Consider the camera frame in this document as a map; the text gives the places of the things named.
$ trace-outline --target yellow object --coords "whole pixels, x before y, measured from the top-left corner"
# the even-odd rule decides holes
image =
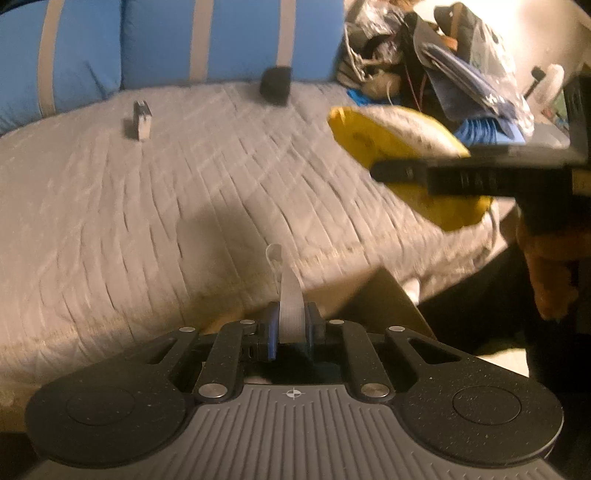
[[[389,158],[470,156],[442,124],[403,107],[333,108],[328,122],[335,140],[368,170],[376,161]],[[492,198],[484,196],[430,196],[418,185],[388,187],[415,212],[446,232],[479,223],[492,203]]]

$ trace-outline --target gray strap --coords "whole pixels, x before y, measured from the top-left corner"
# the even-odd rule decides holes
[[[291,67],[296,37],[296,3],[297,0],[281,0],[277,45],[278,67]]]
[[[191,83],[207,80],[213,2],[214,0],[195,0],[193,32],[191,34],[191,58],[189,63],[189,81]]]
[[[269,245],[266,255],[280,292],[279,343],[305,343],[306,311],[300,281],[290,268],[281,245]]]
[[[57,29],[60,25],[61,10],[64,0],[49,0],[41,30],[39,57],[37,59],[37,94],[41,116],[56,114],[56,102],[53,96],[53,60],[56,53]]]

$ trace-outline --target brown fabric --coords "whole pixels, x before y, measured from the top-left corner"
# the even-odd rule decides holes
[[[207,80],[212,15],[213,0],[195,0],[189,64],[189,81],[192,83]]]
[[[291,67],[296,36],[296,0],[281,0],[277,66]]]
[[[39,109],[43,117],[56,114],[56,103],[53,96],[53,59],[56,52],[57,29],[63,7],[64,0],[49,0],[41,31],[37,59],[37,93],[39,95]]]

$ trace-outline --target bed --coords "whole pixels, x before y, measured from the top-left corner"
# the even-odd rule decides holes
[[[271,243],[304,288],[378,265],[443,286],[483,263],[497,213],[451,234],[418,217],[333,140],[349,102],[336,84],[296,83],[286,108],[256,83],[159,87],[0,138],[4,428],[44,382],[273,299]]]

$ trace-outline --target white wall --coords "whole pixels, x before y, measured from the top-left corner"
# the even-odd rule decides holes
[[[433,8],[455,0],[424,0],[415,10],[433,20]],[[580,11],[571,0],[463,0],[463,3],[493,27],[513,52],[517,83],[525,89],[535,65],[564,67],[570,76],[591,46],[591,32],[579,22]]]

